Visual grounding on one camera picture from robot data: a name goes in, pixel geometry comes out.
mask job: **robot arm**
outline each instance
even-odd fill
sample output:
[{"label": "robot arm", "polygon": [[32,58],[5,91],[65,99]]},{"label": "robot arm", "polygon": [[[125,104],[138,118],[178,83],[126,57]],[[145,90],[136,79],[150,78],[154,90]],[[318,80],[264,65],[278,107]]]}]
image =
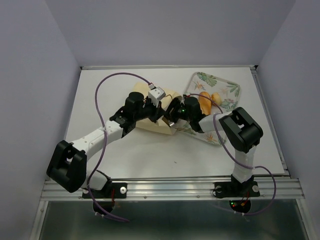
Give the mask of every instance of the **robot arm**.
[{"label": "robot arm", "polygon": [[185,95],[184,103],[177,99],[171,102],[164,117],[168,123],[176,123],[179,119],[183,119],[198,133],[214,131],[215,126],[218,131],[225,132],[235,149],[235,164],[231,182],[216,183],[220,189],[214,191],[215,197],[240,197],[246,193],[251,197],[260,195],[259,192],[252,191],[253,186],[258,186],[254,181],[252,170],[254,153],[263,136],[263,130],[242,107],[206,116],[202,114],[198,99]]},{"label": "robot arm", "polygon": [[[87,161],[103,148],[105,131],[108,145],[130,133],[136,127],[137,121],[148,118],[155,123],[163,116],[165,111],[162,109],[161,99],[166,93],[153,84],[149,87],[146,98],[140,92],[131,92],[124,106],[105,123],[105,128],[100,127],[71,143],[65,140],[59,142],[46,174],[70,193],[86,188],[86,178],[90,175],[90,172],[87,172]],[[96,171],[90,187],[101,190],[109,180],[104,173]]]},{"label": "robot arm", "polygon": [[[179,120],[185,120],[199,133],[213,131],[215,120],[218,131],[225,131],[235,148],[236,160],[244,166],[253,165],[254,152],[263,131],[243,108],[238,107],[231,112],[216,116],[206,116],[202,114],[197,98],[184,96],[184,102],[174,98],[164,111],[161,99],[165,96],[166,93],[161,88],[153,85],[145,99],[141,93],[131,92],[124,106],[105,123],[105,128],[100,127],[71,143],[64,140],[59,142],[48,166],[47,175],[70,193],[79,188],[86,189],[86,179],[90,175],[90,172],[87,172],[87,161],[103,148],[105,131],[108,145],[131,132],[137,121],[148,118],[156,122],[162,116],[169,126]],[[251,169],[235,164],[231,182],[222,182],[221,191],[215,196],[217,198],[243,196],[257,184],[253,180]],[[110,182],[108,176],[96,171],[90,180],[90,188],[100,191]],[[251,197],[255,197],[255,194],[257,195],[250,192]]]}]

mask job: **black bracket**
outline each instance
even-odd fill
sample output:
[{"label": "black bracket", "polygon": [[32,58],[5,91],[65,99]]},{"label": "black bracket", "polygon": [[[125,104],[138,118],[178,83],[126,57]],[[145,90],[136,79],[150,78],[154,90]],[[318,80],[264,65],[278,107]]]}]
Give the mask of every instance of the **black bracket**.
[{"label": "black bracket", "polygon": [[215,189],[212,194],[218,198],[242,198],[249,192],[251,198],[260,197],[258,183],[254,181],[254,176],[249,180],[240,183],[231,175],[231,181],[218,181],[214,183]]},{"label": "black bracket", "polygon": [[[91,189],[92,195],[95,199],[126,199],[127,192],[121,193],[121,188],[128,188],[128,184],[126,182],[112,182],[108,181],[101,190]],[[82,194],[83,199],[90,199],[89,193]]]},{"label": "black bracket", "polygon": [[46,174],[69,193],[73,193],[86,180],[87,155],[62,140],[55,147]]}]

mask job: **leaf pattern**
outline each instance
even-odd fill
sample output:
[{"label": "leaf pattern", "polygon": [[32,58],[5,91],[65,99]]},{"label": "leaf pattern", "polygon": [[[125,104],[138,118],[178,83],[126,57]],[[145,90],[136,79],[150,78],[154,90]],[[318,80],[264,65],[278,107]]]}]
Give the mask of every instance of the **leaf pattern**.
[{"label": "leaf pattern", "polygon": [[215,76],[208,75],[204,72],[198,72],[196,75],[199,79],[206,82],[210,87],[214,87],[217,84],[217,79]]},{"label": "leaf pattern", "polygon": [[230,93],[234,92],[234,96],[237,98],[240,94],[240,86],[233,82],[227,82],[227,83],[228,85],[226,87],[230,88]]},{"label": "leaf pattern", "polygon": [[227,98],[223,100],[220,107],[224,108],[227,112],[236,108],[238,101],[234,101],[233,99]]},{"label": "leaf pattern", "polygon": [[205,91],[205,86],[203,84],[200,84],[198,81],[192,81],[195,86],[194,86],[194,90],[198,89],[198,90],[203,90]]}]

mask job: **metal frame edge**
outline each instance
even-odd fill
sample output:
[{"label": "metal frame edge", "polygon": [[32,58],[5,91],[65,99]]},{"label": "metal frame edge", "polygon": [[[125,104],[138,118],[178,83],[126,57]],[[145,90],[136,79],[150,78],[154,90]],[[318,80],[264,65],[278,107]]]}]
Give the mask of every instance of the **metal frame edge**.
[{"label": "metal frame edge", "polygon": [[30,240],[39,240],[49,201],[40,201],[33,222]]}]

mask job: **black mounting plate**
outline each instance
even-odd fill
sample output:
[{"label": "black mounting plate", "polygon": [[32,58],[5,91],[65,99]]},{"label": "black mounting plate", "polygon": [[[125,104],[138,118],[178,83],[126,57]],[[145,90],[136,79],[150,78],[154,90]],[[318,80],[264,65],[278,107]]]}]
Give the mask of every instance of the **black mounting plate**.
[{"label": "black mounting plate", "polygon": [[[126,188],[128,187],[128,184],[126,182],[107,182],[105,186],[101,190],[94,190],[91,189],[91,192],[95,199],[111,199],[112,198],[112,191],[114,189],[114,199],[126,199],[127,193],[122,194],[120,192],[120,188]],[[83,193],[82,194],[83,199],[90,199],[89,193]]]}]

